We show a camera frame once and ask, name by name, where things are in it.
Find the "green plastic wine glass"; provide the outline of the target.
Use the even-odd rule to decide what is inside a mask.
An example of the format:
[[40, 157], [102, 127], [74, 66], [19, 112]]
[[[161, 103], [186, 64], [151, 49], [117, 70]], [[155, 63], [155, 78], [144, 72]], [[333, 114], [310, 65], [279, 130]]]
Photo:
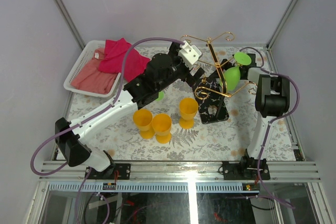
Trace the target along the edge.
[[240, 66], [244, 65], [244, 52], [236, 52], [233, 55], [235, 65], [224, 73], [226, 91], [234, 90], [240, 81]]

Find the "gold wine glass rack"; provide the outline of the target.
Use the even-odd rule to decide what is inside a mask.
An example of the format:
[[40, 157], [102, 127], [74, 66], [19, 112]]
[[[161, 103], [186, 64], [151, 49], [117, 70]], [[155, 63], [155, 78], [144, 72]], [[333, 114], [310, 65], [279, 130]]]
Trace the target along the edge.
[[215, 38], [207, 37], [202, 39], [190, 35], [183, 35], [181, 37], [181, 39], [185, 39], [190, 44], [192, 43], [192, 39], [204, 42], [212, 57], [212, 63], [199, 59], [193, 65], [195, 72], [199, 68], [205, 71], [202, 77], [192, 86], [194, 98], [198, 102], [198, 113], [204, 124], [226, 121], [228, 119], [228, 112], [225, 106], [225, 99], [234, 97], [249, 85], [257, 85], [253, 81], [240, 80], [234, 90], [226, 91], [225, 81], [218, 82], [218, 79], [215, 78], [215, 59], [219, 60], [219, 58], [214, 50], [213, 42], [220, 37], [224, 37], [226, 41], [233, 41], [235, 39], [235, 35], [229, 31]]

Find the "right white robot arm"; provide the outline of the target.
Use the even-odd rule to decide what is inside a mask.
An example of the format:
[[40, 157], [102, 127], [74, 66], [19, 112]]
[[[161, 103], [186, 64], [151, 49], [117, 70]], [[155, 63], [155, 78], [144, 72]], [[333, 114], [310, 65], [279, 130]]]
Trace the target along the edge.
[[265, 169], [267, 148], [274, 127], [272, 124], [289, 115], [290, 85], [288, 76], [272, 73], [262, 67], [253, 66], [251, 57], [239, 51], [233, 56], [236, 64], [225, 70], [222, 85], [226, 92], [236, 89], [240, 80], [257, 86], [255, 109], [257, 124], [250, 145], [239, 162], [240, 175], [251, 179], [258, 170]]

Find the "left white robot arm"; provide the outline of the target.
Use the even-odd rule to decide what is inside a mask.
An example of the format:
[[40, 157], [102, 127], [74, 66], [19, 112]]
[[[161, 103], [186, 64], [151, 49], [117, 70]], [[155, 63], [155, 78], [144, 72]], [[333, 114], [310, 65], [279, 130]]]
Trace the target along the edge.
[[189, 42], [172, 42], [168, 53], [156, 54], [147, 63], [143, 73], [125, 85], [120, 85], [113, 98], [72, 121], [61, 118], [55, 123], [55, 142], [70, 167], [86, 165], [103, 179], [114, 175], [111, 156], [89, 146], [89, 140], [100, 130], [122, 117], [145, 107], [159, 96], [159, 92], [180, 79], [192, 86], [203, 74], [200, 69], [191, 75], [193, 65], [202, 56]]

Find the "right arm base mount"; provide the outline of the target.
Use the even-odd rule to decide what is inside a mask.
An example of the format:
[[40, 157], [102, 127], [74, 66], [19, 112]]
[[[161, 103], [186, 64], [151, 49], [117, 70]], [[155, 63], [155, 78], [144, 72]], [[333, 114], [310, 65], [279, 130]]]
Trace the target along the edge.
[[258, 159], [243, 156], [238, 163], [222, 161], [219, 171], [222, 172], [225, 180], [256, 180], [258, 172], [262, 180], [270, 180], [267, 160], [262, 159], [259, 168], [257, 165]]

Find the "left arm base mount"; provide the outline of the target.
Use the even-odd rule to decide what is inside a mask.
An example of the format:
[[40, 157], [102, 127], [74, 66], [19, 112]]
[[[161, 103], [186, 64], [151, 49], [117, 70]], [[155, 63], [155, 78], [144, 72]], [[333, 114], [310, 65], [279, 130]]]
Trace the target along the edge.
[[131, 175], [130, 163], [116, 163], [112, 160], [112, 164], [102, 172], [98, 172], [95, 169], [91, 169], [88, 179], [95, 180], [129, 180]]

